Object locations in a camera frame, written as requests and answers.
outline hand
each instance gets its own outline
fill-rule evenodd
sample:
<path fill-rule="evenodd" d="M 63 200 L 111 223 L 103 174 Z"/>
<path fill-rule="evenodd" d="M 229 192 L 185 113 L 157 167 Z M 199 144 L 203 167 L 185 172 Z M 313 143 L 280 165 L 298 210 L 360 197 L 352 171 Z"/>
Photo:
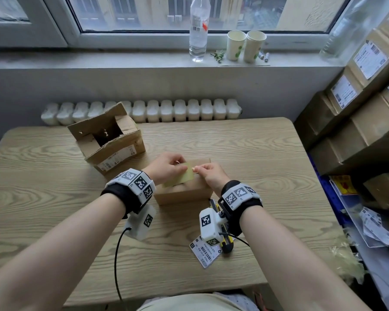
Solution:
<path fill-rule="evenodd" d="M 186 162 L 183 156 L 176 152 L 164 152 L 143 169 L 155 185 L 165 183 L 187 170 L 187 166 L 179 163 Z"/>
<path fill-rule="evenodd" d="M 207 184 L 213 189 L 218 197 L 221 196 L 224 185 L 231 180 L 217 162 L 193 167 L 193 171 L 204 177 Z"/>

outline person's left hand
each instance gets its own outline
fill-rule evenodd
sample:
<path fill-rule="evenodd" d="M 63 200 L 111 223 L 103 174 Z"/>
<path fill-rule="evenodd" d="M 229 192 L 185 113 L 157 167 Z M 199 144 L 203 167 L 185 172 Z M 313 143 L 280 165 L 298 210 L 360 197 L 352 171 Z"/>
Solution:
<path fill-rule="evenodd" d="M 143 169 L 154 184 L 162 184 L 181 175 L 187 170 L 187 166 L 179 163 L 186 162 L 183 156 L 177 152 L 164 152 Z"/>

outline black cable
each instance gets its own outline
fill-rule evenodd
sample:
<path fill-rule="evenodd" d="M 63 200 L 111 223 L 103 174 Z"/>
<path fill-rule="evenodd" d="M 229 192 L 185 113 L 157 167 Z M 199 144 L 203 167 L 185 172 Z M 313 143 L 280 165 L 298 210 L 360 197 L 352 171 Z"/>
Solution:
<path fill-rule="evenodd" d="M 219 233 L 219 235 L 228 235 L 228 236 L 231 236 L 232 238 L 238 239 L 238 240 L 242 241 L 244 244 L 246 244 L 247 246 L 249 246 L 249 244 L 248 244 L 246 241 L 243 241 L 241 238 L 238 238 L 237 236 L 232 235 L 232 234 L 230 234 L 230 233 Z"/>
<path fill-rule="evenodd" d="M 119 288 L 118 288 L 118 281 L 117 281 L 117 278 L 116 278 L 116 257 L 118 255 L 118 248 L 119 248 L 119 243 L 121 242 L 121 238 L 122 236 L 124 235 L 124 232 L 126 232 L 127 230 L 131 230 L 130 227 L 127 227 L 124 229 L 124 231 L 122 232 L 122 234 L 119 236 L 119 239 L 118 239 L 118 243 L 117 243 L 117 249 L 115 250 L 115 258 L 114 258 L 114 278 L 115 278 L 115 287 L 117 288 L 117 293 L 118 293 L 118 297 L 119 299 L 122 301 L 122 297 L 121 297 L 121 294 L 119 293 Z"/>

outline black wrist strap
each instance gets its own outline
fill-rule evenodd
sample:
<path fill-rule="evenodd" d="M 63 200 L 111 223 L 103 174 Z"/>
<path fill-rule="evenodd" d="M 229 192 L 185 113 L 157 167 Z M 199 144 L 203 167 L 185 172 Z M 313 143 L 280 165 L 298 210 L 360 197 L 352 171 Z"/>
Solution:
<path fill-rule="evenodd" d="M 132 211 L 137 213 L 143 206 L 141 206 L 139 198 L 131 191 L 129 187 L 126 187 L 125 185 L 119 183 L 111 184 L 102 191 L 101 195 L 105 193 L 114 194 L 124 203 L 126 212 L 123 219 L 127 219 L 127 215 Z"/>
<path fill-rule="evenodd" d="M 225 194 L 230 188 L 240 184 L 238 180 L 231 180 L 223 186 L 222 195 Z M 262 203 L 259 198 L 251 198 L 248 201 L 242 203 L 237 209 L 234 211 L 231 210 L 229 205 L 223 198 L 219 199 L 219 204 L 223 207 L 224 213 L 228 218 L 228 229 L 229 232 L 235 236 L 239 236 L 242 233 L 241 226 L 239 225 L 239 220 L 241 219 L 242 213 L 245 209 L 251 206 L 259 205 L 261 207 Z"/>

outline person's right hand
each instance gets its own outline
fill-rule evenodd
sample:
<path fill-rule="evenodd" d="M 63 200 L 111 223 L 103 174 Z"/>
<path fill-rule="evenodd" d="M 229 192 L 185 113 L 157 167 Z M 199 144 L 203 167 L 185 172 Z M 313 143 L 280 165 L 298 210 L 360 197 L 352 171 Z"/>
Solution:
<path fill-rule="evenodd" d="M 204 177 L 207 184 L 213 189 L 218 197 L 221 197 L 224 185 L 231 180 L 217 162 L 193 167 L 193 171 Z"/>

